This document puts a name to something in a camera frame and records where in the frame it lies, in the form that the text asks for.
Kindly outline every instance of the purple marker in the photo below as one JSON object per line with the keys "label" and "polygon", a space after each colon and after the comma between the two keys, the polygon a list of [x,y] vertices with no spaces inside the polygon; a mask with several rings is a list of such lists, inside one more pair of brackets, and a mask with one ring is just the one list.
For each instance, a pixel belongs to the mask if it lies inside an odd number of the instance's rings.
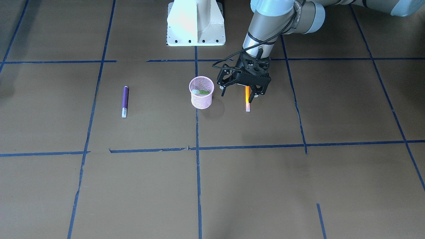
{"label": "purple marker", "polygon": [[127,118],[127,105],[128,105],[128,86],[124,86],[122,93],[122,118]]}

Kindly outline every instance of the orange marker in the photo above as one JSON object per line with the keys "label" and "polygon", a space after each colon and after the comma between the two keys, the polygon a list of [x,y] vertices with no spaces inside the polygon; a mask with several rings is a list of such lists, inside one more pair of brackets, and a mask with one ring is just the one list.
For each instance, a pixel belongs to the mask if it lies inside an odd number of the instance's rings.
{"label": "orange marker", "polygon": [[245,86],[245,111],[251,111],[251,105],[249,103],[249,86]]}

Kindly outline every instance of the black cable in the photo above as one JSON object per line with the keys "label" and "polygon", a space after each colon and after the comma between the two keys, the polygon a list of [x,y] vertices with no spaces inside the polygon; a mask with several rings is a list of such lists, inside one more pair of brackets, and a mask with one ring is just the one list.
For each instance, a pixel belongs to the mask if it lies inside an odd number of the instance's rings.
{"label": "black cable", "polygon": [[221,60],[219,60],[219,61],[215,62],[215,63],[212,65],[212,67],[213,67],[213,68],[220,69],[220,70],[234,70],[234,69],[235,69],[235,67],[232,67],[232,66],[229,66],[229,67],[222,67],[222,66],[217,66],[217,64],[219,64],[219,63],[221,63],[221,62],[223,62],[223,61],[227,61],[228,59],[232,58],[233,56],[235,56],[235,55],[237,55],[237,54],[240,54],[240,53],[242,53],[242,52],[244,52],[244,51],[248,51],[249,49],[255,48],[255,47],[257,47],[257,46],[263,45],[264,43],[266,43],[266,42],[270,41],[271,39],[274,39],[275,37],[277,37],[277,36],[279,36],[280,34],[282,34],[282,33],[283,33],[283,32],[284,32],[287,28],[288,28],[288,26],[289,26],[289,25],[291,25],[291,24],[293,23],[293,21],[295,20],[295,18],[296,18],[296,17],[297,17],[297,13],[295,12],[295,13],[292,15],[291,19],[289,20],[289,22],[286,24],[286,26],[285,26],[282,30],[280,30],[278,33],[276,33],[274,36],[272,36],[272,37],[270,37],[269,39],[266,39],[266,40],[264,40],[264,41],[262,41],[262,42],[260,42],[260,43],[258,43],[258,44],[255,44],[255,45],[253,45],[253,46],[250,46],[250,47],[244,48],[244,49],[242,49],[242,50],[240,50],[240,51],[238,51],[238,52],[235,52],[235,53],[233,53],[233,54],[229,55],[228,57],[226,57],[226,58],[224,58],[224,59],[221,59]]}

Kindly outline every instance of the pink mesh cup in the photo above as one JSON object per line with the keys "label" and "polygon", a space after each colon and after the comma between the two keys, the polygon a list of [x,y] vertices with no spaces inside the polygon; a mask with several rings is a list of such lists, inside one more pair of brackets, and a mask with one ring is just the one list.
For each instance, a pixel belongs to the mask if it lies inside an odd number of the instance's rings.
{"label": "pink mesh cup", "polygon": [[[194,94],[192,93],[192,90],[209,91],[210,93],[207,95]],[[189,91],[192,105],[201,110],[206,109],[211,105],[213,100],[214,83],[208,77],[195,77],[189,83]]]}

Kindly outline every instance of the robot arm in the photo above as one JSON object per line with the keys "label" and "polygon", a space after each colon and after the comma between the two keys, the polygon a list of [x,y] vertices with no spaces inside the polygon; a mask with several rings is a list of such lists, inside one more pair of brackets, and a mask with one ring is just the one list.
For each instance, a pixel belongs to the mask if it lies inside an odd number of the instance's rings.
{"label": "robot arm", "polygon": [[[272,80],[269,76],[270,52],[280,34],[317,31],[325,20],[324,6],[356,4],[396,16],[408,16],[425,0],[251,0],[254,12],[243,49],[213,64],[220,69],[217,84],[224,96],[226,88],[239,84],[249,86],[251,103],[264,95]],[[239,54],[234,67],[219,63]]]}

